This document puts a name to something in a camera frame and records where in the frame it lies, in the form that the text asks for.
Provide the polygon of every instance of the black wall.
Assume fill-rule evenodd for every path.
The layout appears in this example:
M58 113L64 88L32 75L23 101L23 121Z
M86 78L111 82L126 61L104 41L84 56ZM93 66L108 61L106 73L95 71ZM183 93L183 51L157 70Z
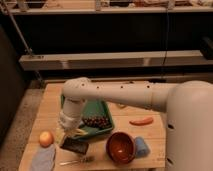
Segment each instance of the black wall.
M27 80L19 66L18 55L0 23L0 144L16 113L26 85Z
M35 53L84 53L199 49L203 36L213 38L213 13L85 14L16 16ZM1 16L7 34L24 48L8 16Z

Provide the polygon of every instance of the blue cloth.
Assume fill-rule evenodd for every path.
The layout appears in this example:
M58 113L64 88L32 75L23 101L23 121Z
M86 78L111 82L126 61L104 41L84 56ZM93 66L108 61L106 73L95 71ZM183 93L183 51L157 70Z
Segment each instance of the blue cloth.
M39 147L33 157L29 171L52 171L55 165L55 145Z
M142 137L136 137L134 141L136 146L135 158L145 157L150 153L150 149Z

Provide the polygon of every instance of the sausage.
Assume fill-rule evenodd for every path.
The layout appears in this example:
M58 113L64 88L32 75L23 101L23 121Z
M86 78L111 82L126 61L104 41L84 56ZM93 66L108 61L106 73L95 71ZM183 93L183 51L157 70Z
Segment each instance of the sausage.
M143 125L148 125L151 124L154 121L153 117L147 117L142 120L137 120L137 121L129 121L130 124L136 125L136 126L143 126Z

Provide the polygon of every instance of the cable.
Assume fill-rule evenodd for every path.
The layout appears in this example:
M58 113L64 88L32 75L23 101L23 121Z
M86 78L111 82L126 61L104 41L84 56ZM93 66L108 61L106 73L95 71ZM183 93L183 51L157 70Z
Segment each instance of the cable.
M163 58L163 63L161 66L161 79L163 79L164 74L165 74L165 63L166 63L166 58L167 58L167 53L168 53L168 42L169 42L169 30L170 30L170 23L169 23L169 9L168 6L166 8L166 40L165 40L165 56Z

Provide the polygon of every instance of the grapes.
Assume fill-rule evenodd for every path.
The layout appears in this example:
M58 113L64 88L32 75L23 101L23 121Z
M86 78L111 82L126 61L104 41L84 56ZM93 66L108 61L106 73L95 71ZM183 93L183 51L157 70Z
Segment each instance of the grapes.
M104 129L109 126L109 119L105 116L91 116L91 117L83 117L82 121L85 125L90 127L98 127L100 129Z

